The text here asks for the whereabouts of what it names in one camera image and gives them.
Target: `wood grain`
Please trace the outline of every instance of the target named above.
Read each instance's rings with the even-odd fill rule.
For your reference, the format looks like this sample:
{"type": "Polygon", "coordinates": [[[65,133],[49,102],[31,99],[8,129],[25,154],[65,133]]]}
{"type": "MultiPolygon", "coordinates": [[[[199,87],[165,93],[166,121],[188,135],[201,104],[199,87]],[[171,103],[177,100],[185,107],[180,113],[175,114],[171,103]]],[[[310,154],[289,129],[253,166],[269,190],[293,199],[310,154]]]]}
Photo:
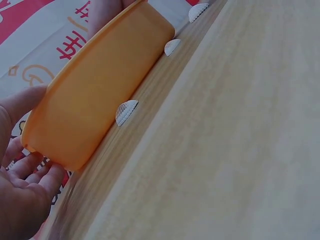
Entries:
{"type": "Polygon", "coordinates": [[[123,167],[227,0],[216,0],[184,27],[177,49],[163,55],[132,99],[139,104],[121,128],[112,126],[90,162],[75,172],[46,221],[40,239],[83,239],[123,167]]]}
{"type": "MultiPolygon", "coordinates": [[[[174,85],[141,86],[48,238],[320,239],[319,13],[317,0],[228,0],[174,85]]],[[[163,81],[164,61],[150,73],[163,81]]]]}

